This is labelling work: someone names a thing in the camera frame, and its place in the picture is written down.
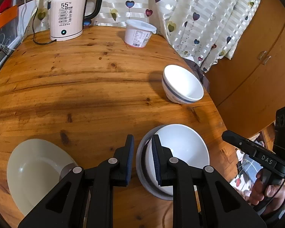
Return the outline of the person's right hand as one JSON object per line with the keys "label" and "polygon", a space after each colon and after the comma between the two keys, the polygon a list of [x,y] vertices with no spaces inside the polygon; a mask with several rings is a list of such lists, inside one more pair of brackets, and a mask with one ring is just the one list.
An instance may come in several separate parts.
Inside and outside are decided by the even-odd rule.
{"label": "person's right hand", "polygon": [[283,205],[283,202],[285,201],[285,184],[270,185],[265,187],[261,181],[262,175],[263,170],[260,170],[256,175],[257,180],[252,187],[249,202],[252,205],[258,205],[264,199],[264,197],[272,198],[279,190],[263,212],[263,215],[267,215],[278,210]]}

